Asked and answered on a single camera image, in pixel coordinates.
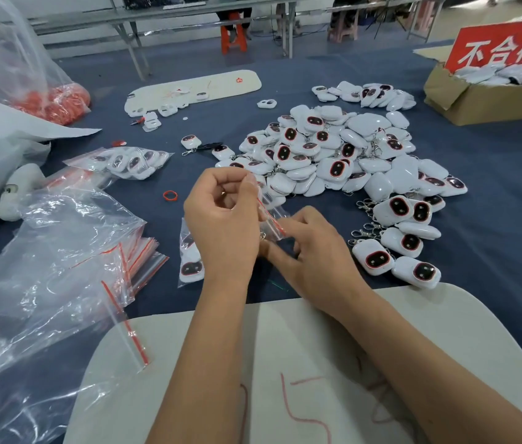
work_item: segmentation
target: cardboard box flap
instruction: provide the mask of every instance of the cardboard box flap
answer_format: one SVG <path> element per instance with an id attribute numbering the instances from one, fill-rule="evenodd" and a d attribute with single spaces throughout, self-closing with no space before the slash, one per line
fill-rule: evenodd
<path id="1" fill-rule="evenodd" d="M 447 111 L 462 93 L 469 88 L 469 83 L 450 74 L 443 67 L 443 63 L 438 63 L 430 73 L 423 87 L 427 97 Z"/>

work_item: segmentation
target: person's right hand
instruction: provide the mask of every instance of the person's right hand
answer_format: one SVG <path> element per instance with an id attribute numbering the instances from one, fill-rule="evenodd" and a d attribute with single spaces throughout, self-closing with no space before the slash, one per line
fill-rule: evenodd
<path id="1" fill-rule="evenodd" d="M 279 221 L 294 237 L 298 259 L 278 245 L 262 240 L 259 253 L 270 261 L 303 298 L 338 319 L 358 290 L 369 290 L 345 240 L 314 207 L 307 206 Z"/>

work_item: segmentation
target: bag of red parts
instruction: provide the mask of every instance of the bag of red parts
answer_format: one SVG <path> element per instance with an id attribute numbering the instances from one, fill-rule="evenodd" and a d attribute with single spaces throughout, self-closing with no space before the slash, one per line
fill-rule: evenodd
<path id="1" fill-rule="evenodd" d="M 0 103 L 60 125 L 90 112 L 91 103 L 8 0 L 0 0 Z"/>

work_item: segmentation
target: white mat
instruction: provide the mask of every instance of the white mat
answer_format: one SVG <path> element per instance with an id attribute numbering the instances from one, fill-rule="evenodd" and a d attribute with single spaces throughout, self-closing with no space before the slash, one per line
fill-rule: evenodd
<path id="1" fill-rule="evenodd" d="M 176 88 L 187 88 L 190 92 L 181 95 L 174 92 Z M 199 92 L 207 92 L 210 97 L 205 101 L 211 101 L 243 95 L 260 88 L 261 80 L 257 73 L 252 70 L 236 70 L 137 88 L 127 96 L 124 109 L 130 117 L 140 117 L 148 111 L 157 110 L 162 104 L 179 101 L 187 101 L 189 104 L 200 103 L 202 101 L 195 98 Z"/>
<path id="2" fill-rule="evenodd" d="M 377 292 L 435 344 L 522 410 L 522 350 L 477 299 L 446 283 L 430 292 L 409 286 Z M 85 400 L 79 396 L 65 443 L 143 444 L 192 314 L 132 320 L 153 362 L 87 413 Z M 327 433 L 333 443 L 427 441 L 340 325 L 304 300 L 247 305 L 244 324 L 242 442 L 324 444 Z M 102 373 L 103 368 L 110 368 L 111 373 L 123 370 L 126 362 L 114 342 L 109 332 L 91 360 L 90 367 L 101 368 L 94 373 Z M 92 381 L 85 379 L 84 384 Z"/>

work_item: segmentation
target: floor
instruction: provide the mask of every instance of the floor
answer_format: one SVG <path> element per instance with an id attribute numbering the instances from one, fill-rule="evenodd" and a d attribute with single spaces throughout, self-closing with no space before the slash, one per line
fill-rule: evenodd
<path id="1" fill-rule="evenodd" d="M 443 9 L 431 33 L 430 42 L 453 39 L 459 29 L 467 25 L 498 23 L 521 15 L 522 4 L 515 2 L 491 7 L 487 6 L 487 0 L 479 0 L 469 5 Z M 396 22 L 383 23 L 377 35 L 376 28 L 377 25 L 368 29 L 361 27 L 357 41 L 344 40 L 336 44 L 327 41 L 325 25 L 303 27 L 303 35 L 294 39 L 294 56 L 365 52 L 424 44 L 417 37 L 407 40 L 405 30 Z M 182 68 L 185 66 L 201 66 L 213 73 L 252 62 L 284 59 L 281 44 L 274 41 L 272 35 L 253 35 L 246 53 L 231 50 L 227 55 L 222 55 L 220 40 L 211 38 L 149 47 L 146 55 L 154 77 L 163 81 L 182 79 Z M 141 83 L 127 51 L 60 59 L 58 64 L 72 80 L 90 88 L 97 99 L 121 81 Z"/>

